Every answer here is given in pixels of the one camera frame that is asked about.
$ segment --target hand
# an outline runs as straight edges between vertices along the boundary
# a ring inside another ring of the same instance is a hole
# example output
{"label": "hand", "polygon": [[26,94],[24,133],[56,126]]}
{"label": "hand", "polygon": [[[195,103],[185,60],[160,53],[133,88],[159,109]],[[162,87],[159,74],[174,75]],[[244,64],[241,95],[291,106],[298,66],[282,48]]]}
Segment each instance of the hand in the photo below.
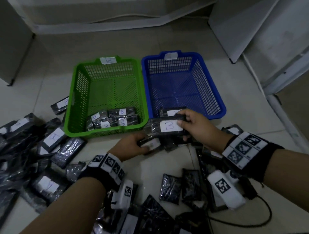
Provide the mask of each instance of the hand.
{"label": "hand", "polygon": [[186,115],[187,121],[178,120],[177,124],[187,130],[203,145],[222,153],[229,139],[233,136],[215,127],[205,116],[190,109],[184,109],[178,114]]}
{"label": "hand", "polygon": [[145,154],[149,151],[148,146],[139,147],[136,142],[146,138],[147,135],[143,132],[136,132],[130,134],[118,141],[118,143],[111,148],[108,153],[115,155],[121,162],[133,158],[140,154]]}

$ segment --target forearm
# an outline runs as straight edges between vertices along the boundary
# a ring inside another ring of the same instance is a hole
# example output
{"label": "forearm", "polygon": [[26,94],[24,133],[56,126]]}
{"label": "forearm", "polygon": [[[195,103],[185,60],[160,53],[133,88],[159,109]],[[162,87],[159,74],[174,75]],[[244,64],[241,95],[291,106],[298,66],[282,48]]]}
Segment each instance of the forearm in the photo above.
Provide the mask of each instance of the forearm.
{"label": "forearm", "polygon": [[90,234],[105,193],[98,180],[81,178],[21,234]]}
{"label": "forearm", "polygon": [[277,149],[270,159],[264,183],[309,212],[309,155]]}

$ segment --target person's right hand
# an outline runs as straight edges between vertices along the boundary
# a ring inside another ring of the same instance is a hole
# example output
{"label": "person's right hand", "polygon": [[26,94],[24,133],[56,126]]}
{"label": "person's right hand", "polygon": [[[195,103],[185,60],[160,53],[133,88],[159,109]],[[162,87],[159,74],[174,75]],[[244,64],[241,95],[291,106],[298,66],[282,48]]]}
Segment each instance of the person's right hand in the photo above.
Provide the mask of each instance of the person's right hand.
{"label": "person's right hand", "polygon": [[178,120],[177,124],[187,130],[197,141],[203,145],[222,153],[233,136],[215,127],[205,116],[190,109],[184,109],[178,114],[186,115],[187,121]]}

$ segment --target wristband with fiducial markers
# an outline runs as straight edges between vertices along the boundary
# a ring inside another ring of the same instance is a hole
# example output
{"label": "wristband with fiducial markers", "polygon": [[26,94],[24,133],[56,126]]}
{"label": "wristband with fiducial markers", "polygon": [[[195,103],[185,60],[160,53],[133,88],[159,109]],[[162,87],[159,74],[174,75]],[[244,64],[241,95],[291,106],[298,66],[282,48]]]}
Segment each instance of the wristband with fiducial markers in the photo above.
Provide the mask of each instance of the wristband with fiducial markers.
{"label": "wristband with fiducial markers", "polygon": [[123,165],[119,158],[111,153],[106,153],[95,156],[82,169],[78,178],[93,177],[103,184],[106,191],[114,190],[118,192],[124,175]]}
{"label": "wristband with fiducial markers", "polygon": [[263,182],[268,163],[277,149],[284,149],[254,134],[233,136],[222,155],[228,167],[238,174]]}

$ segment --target white device with qr code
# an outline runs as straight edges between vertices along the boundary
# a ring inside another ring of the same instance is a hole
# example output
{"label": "white device with qr code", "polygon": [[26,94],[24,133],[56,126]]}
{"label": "white device with qr code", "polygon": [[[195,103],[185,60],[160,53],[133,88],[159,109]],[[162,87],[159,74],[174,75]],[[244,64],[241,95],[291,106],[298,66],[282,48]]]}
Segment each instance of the white device with qr code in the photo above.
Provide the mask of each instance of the white device with qr code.
{"label": "white device with qr code", "polygon": [[229,209],[235,210],[246,203],[245,198],[220,170],[211,173],[207,179]]}
{"label": "white device with qr code", "polygon": [[111,208],[112,209],[128,209],[131,203],[133,192],[133,182],[131,180],[124,180],[120,184],[119,191],[113,193]]}

